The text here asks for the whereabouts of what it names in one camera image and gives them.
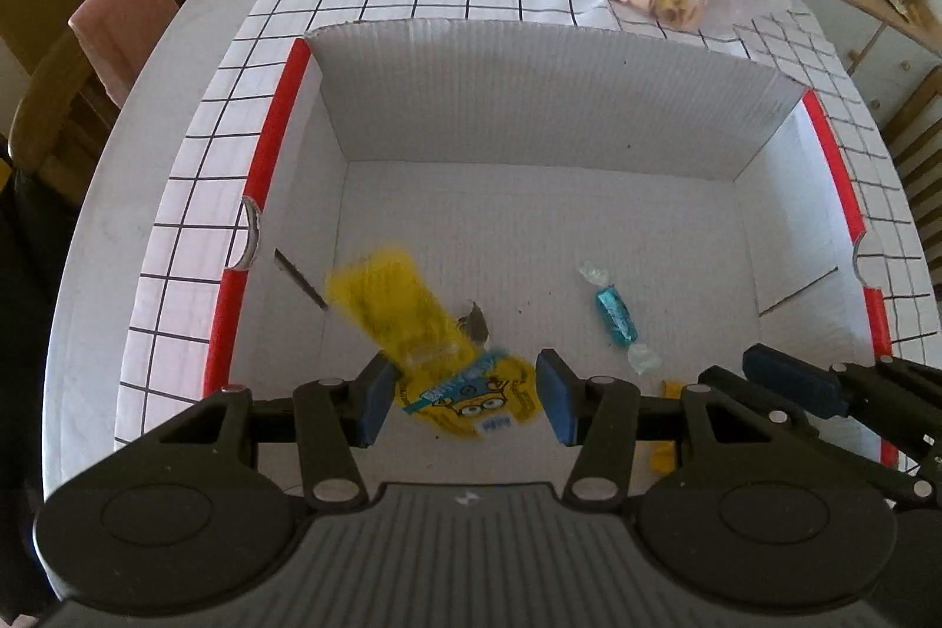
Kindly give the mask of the small yellow candy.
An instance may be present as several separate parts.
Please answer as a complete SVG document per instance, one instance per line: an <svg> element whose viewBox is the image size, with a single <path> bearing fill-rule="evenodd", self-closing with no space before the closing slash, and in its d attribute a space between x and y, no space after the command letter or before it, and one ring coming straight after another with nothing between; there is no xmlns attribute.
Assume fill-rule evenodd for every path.
<svg viewBox="0 0 942 628"><path fill-rule="evenodd" d="M684 383L680 381L671 381L671 379L666 379L661 383L661 397L668 398L669 400L679 400L682 395L682 390L685 389ZM666 477L669 473L674 472L679 464L679 459L677 459L677 446L673 441L657 441L655 445L651 446L650 459L648 459L648 465L650 466L651 472L658 475L658 477Z"/></svg>

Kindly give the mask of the blue candy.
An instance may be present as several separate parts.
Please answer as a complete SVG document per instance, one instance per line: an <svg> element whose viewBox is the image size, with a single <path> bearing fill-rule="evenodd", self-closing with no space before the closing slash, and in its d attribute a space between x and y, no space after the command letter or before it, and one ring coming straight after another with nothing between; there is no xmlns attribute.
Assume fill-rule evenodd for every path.
<svg viewBox="0 0 942 628"><path fill-rule="evenodd" d="M640 340L640 331L610 273L590 261L583 261L578 272L594 290L597 313L612 343L626 354L631 370L644 376L661 367L661 355Z"/></svg>

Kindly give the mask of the yellow minion snack packet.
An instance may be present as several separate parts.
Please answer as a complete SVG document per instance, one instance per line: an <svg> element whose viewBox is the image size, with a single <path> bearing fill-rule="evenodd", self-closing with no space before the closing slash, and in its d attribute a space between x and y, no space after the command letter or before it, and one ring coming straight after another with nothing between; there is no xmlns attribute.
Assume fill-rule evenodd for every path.
<svg viewBox="0 0 942 628"><path fill-rule="evenodd" d="M327 301L399 371L394 403L455 438L490 438L540 414L532 363L489 349L449 313L412 257L379 248L332 271Z"/></svg>

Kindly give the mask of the dark brown snack packet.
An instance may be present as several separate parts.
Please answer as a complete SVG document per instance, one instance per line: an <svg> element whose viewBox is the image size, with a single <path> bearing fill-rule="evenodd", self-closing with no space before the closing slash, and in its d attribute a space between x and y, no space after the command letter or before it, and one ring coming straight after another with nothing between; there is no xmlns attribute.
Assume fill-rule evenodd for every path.
<svg viewBox="0 0 942 628"><path fill-rule="evenodd" d="M475 301L467 301L463 306L458 315L458 328L480 349L489 347L489 325L484 311Z"/></svg>

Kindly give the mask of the red cardboard box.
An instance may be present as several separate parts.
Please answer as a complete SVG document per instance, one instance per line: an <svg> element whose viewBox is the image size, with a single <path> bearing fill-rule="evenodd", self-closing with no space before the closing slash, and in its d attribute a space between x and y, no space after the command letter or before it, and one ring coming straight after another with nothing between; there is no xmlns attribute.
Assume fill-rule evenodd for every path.
<svg viewBox="0 0 942 628"><path fill-rule="evenodd" d="M865 242L821 99L778 68L646 36L527 22L350 22L299 36L246 183L209 389L285 397L374 355L332 270L410 255L493 346L628 378L579 272L607 271L662 376L766 344L872 363Z"/></svg>

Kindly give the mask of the right wooden chair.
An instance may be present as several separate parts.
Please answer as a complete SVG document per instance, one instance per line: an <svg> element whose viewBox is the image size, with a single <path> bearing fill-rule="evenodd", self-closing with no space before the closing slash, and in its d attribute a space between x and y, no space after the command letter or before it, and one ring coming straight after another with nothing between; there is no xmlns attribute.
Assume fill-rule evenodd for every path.
<svg viewBox="0 0 942 628"><path fill-rule="evenodd" d="M940 295L940 244L942 244L942 67L926 75L901 110L881 129L895 170L912 209L929 275Z"/></svg>

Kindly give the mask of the wooden chair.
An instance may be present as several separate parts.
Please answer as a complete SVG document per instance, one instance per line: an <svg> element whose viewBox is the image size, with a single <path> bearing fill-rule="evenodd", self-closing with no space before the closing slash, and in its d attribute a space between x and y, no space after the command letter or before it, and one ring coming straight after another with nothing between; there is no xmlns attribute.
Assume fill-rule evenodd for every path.
<svg viewBox="0 0 942 628"><path fill-rule="evenodd" d="M185 0L175 1L180 11ZM14 113L13 166L78 207L123 107L108 97L67 21Z"/></svg>
<svg viewBox="0 0 942 628"><path fill-rule="evenodd" d="M942 244L942 67L926 75L901 110L881 129L895 170L912 209L929 275L940 295L940 244Z"/></svg>

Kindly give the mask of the white drawer cabinet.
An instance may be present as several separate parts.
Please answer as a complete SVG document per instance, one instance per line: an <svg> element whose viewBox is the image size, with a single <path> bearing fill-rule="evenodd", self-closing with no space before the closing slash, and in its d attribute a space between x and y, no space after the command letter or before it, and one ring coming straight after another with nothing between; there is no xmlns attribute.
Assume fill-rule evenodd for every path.
<svg viewBox="0 0 942 628"><path fill-rule="evenodd" d="M888 0L801 0L884 126L940 64L940 24L918 2L906 18Z"/></svg>

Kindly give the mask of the left wooden chair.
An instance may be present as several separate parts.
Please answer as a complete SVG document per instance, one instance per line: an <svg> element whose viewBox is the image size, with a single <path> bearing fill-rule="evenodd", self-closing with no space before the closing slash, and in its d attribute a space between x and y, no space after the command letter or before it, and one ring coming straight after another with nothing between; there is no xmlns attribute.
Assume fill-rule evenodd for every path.
<svg viewBox="0 0 942 628"><path fill-rule="evenodd" d="M185 0L175 1L180 11ZM108 97L67 21L14 113L13 166L78 207L123 107Z"/></svg>

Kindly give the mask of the pink cloth on chair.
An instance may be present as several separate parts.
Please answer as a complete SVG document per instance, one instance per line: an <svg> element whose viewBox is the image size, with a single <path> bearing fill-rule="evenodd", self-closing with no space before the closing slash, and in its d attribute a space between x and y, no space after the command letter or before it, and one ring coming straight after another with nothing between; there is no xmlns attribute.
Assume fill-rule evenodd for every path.
<svg viewBox="0 0 942 628"><path fill-rule="evenodd" d="M70 16L81 51L118 108L177 11L175 0L85 0Z"/></svg>

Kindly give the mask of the checkered white tablecloth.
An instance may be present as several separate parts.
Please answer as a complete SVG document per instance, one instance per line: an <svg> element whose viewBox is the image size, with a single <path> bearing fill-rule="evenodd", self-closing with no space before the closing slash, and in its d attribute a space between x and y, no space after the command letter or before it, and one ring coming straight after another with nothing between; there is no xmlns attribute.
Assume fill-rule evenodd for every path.
<svg viewBox="0 0 942 628"><path fill-rule="evenodd" d="M726 32L696 32L702 49L778 68L814 91L812 113L845 163L841 193L872 279L883 351L940 358L929 268L890 150L841 65L835 0L792 0ZM191 113L148 237L118 385L115 438L134 440L197 400L225 263L244 241L241 196L276 81L297 36L327 24L386 19L493 19L623 30L666 29L602 0L252 0Z"/></svg>

